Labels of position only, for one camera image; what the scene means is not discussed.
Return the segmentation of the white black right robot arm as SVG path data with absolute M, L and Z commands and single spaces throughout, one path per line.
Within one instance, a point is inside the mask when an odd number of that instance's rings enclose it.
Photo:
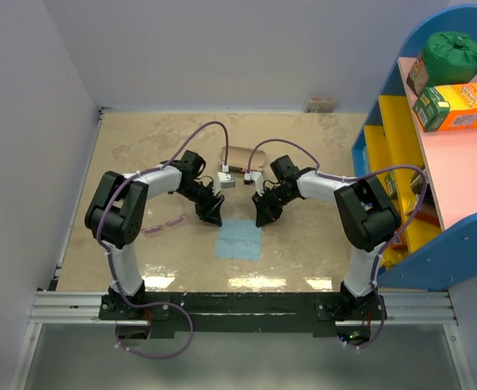
M 375 176 L 351 181 L 327 178 L 312 167 L 298 168 L 287 155 L 272 162 L 271 170 L 276 182 L 270 188 L 259 171 L 246 172 L 244 176 L 244 184 L 255 187 L 252 201 L 256 226 L 277 221 L 284 206 L 296 199 L 316 199 L 336 206 L 345 236 L 352 245 L 349 272 L 341 285 L 345 295 L 340 299 L 340 310 L 349 319 L 359 319 L 368 311 L 367 296 L 376 286 L 376 253 L 401 226 L 392 200 Z

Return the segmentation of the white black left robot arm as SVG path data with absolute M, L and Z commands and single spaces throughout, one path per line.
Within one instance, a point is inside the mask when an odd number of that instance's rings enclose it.
M 85 226 L 104 248 L 112 282 L 110 294 L 120 296 L 118 309 L 129 319 L 145 313 L 145 282 L 137 265 L 134 241 L 141 231 L 148 200 L 178 193 L 195 206 L 203 223 L 220 227 L 220 208 L 224 196 L 213 180 L 208 185 L 198 181 L 205 160 L 191 151 L 181 159 L 156 167 L 122 175 L 114 171 L 103 174 L 85 215 Z

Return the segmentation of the light blue cleaning cloth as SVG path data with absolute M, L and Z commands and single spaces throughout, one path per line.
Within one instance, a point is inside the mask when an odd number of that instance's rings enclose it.
M 217 231 L 215 256 L 257 261 L 261 254 L 262 230 L 251 219 L 223 219 Z

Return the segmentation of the printed glasses case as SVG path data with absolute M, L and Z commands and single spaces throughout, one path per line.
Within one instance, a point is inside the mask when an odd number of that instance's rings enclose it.
M 238 147 L 230 145 L 228 148 L 228 171 L 236 173 L 245 173 L 249 164 L 249 157 L 253 150 L 251 148 Z M 250 169 L 252 171 L 263 172 L 267 161 L 267 154 L 257 149 L 251 159 Z

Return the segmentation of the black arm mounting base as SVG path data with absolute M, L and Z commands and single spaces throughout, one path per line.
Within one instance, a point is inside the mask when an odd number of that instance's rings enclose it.
M 101 298 L 98 317 L 121 323 L 143 322 L 153 338 L 172 338 L 187 332 L 306 333 L 315 337 L 340 335 L 357 340 L 349 332 L 360 323 L 384 319 L 382 300 L 373 293 L 364 298 L 341 292 L 145 292 L 145 304 L 137 309 L 117 294 Z

